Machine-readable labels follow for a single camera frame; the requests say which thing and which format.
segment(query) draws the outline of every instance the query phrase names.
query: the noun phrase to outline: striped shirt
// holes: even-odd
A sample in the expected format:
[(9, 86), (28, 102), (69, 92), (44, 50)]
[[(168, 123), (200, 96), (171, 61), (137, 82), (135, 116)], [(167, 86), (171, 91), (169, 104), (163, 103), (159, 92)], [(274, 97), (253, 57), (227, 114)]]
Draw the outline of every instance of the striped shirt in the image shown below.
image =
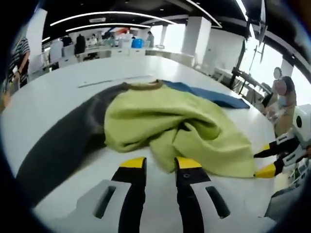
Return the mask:
[[(14, 76), (13, 73), (13, 69), (15, 66), (17, 66), (17, 68), (19, 69), (19, 65), (21, 64), (21, 61), (24, 57), (24, 55), (29, 52), (29, 44), (28, 44), (28, 40), (26, 37), (22, 37), (21, 40), (18, 42), (14, 53), (12, 54), (11, 57), (11, 61), (10, 61), (10, 65), (9, 65), (9, 80), (11, 80)], [(26, 72), (22, 72), (22, 76), (20, 77), (20, 81), (23, 81), (28, 73)]]

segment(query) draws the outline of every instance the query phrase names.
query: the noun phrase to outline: white table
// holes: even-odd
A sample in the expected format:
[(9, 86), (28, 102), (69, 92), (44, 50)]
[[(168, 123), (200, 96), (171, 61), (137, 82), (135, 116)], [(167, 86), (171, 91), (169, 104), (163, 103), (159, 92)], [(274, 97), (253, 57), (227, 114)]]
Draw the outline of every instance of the white table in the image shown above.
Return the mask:
[[(14, 175), (32, 146), (57, 120), (101, 90), (124, 82), (120, 79), (146, 75), (153, 77), (136, 78), (127, 82), (165, 79), (238, 98), (236, 93), (209, 77), (162, 57), (105, 58), (55, 70), (20, 89), (12, 96), (11, 104), (2, 114), (3, 143)], [(104, 79), (115, 81), (77, 88), (84, 81)], [(251, 107), (249, 110), (224, 111), (247, 135), (254, 152), (274, 140), (271, 123), (257, 109)], [(141, 229), (156, 227), (158, 232), (164, 232), (167, 227), (175, 227), (170, 232), (182, 232), (174, 174), (165, 174), (155, 166), (149, 148), (127, 154), (119, 154), (110, 149), (97, 151), (88, 159), (84, 169), (51, 192), (36, 207), (35, 212), (44, 220), (66, 216), (74, 210), (80, 196), (103, 179), (110, 180), (120, 163), (140, 156), (147, 157), (146, 202)], [(274, 158), (257, 159), (257, 166), (260, 168), (272, 161)], [(225, 186), (253, 214), (264, 215), (273, 194), (274, 179), (211, 178)]]

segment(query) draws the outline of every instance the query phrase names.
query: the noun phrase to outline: ceiling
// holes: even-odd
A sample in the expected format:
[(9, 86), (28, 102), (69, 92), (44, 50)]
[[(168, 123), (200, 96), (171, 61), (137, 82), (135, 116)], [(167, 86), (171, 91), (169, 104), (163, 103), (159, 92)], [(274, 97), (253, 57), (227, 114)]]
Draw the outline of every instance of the ceiling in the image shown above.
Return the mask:
[[(210, 13), (213, 17), (228, 17), (245, 20), (236, 0), (193, 0)], [(249, 16), (259, 18), (261, 0), (242, 0)], [(282, 0), (266, 0), (266, 19), (268, 30), (281, 37), (307, 60), (305, 51), (295, 43), (296, 28), (284, 15)], [(43, 38), (51, 37), (51, 40), (65, 34), (67, 29), (91, 24), (91, 18), (105, 17), (105, 23), (135, 23), (141, 24), (148, 18), (132, 15), (95, 15), (71, 19), (54, 26), (50, 26), (58, 20), (74, 15), (103, 12), (103, 11), (127, 11), (153, 15), (156, 17), (167, 17), (175, 15), (204, 16), (200, 10), (188, 3), (186, 0), (46, 0), (43, 9), (48, 11), (45, 21)], [(187, 23), (186, 19), (172, 20), (177, 23)], [(163, 24), (165, 22), (151, 23), (150, 26)], [(232, 31), (244, 35), (245, 27), (223, 24), (223, 30)]]

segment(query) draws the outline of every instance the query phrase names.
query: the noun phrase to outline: white tabletop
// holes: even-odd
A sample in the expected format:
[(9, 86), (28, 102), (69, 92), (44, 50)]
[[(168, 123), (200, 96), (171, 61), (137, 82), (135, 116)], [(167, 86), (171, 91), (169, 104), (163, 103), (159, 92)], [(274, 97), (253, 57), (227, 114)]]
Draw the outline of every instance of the white tabletop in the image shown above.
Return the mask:
[[(129, 79), (127, 82), (164, 79), (239, 98), (211, 78), (162, 57), (112, 57), (57, 69), (15, 93), (11, 104), (2, 114), (4, 149), (14, 175), (32, 146), (57, 120), (103, 89), (124, 82), (124, 78), (137, 76), (145, 77)], [(114, 81), (77, 88), (83, 82), (100, 80)], [(249, 138), (254, 152), (275, 139), (272, 124), (257, 109), (251, 107), (224, 111)], [(103, 179), (110, 180), (121, 162), (140, 156), (147, 157), (146, 202), (141, 229), (154, 226), (159, 229), (158, 232), (163, 232), (171, 226), (175, 227), (171, 232), (182, 232), (175, 176), (159, 170), (149, 148), (126, 154), (108, 148), (97, 151), (88, 159), (84, 169), (67, 179), (36, 207), (36, 213), (45, 220), (66, 216), (74, 210), (80, 196)], [(263, 167), (274, 159), (257, 159), (257, 166)], [(225, 186), (253, 214), (264, 216), (273, 194), (274, 179), (211, 178)]]

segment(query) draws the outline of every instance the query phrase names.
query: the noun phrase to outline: green cloth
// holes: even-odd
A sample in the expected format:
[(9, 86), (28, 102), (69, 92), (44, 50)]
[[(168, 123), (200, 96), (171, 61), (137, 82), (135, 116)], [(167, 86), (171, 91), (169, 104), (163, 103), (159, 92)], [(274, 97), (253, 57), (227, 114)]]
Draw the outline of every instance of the green cloth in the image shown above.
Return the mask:
[(119, 94), (105, 115), (105, 143), (119, 152), (151, 147), (158, 164), (174, 170), (174, 158), (194, 159), (214, 174), (253, 177), (251, 143), (221, 107), (165, 85)]

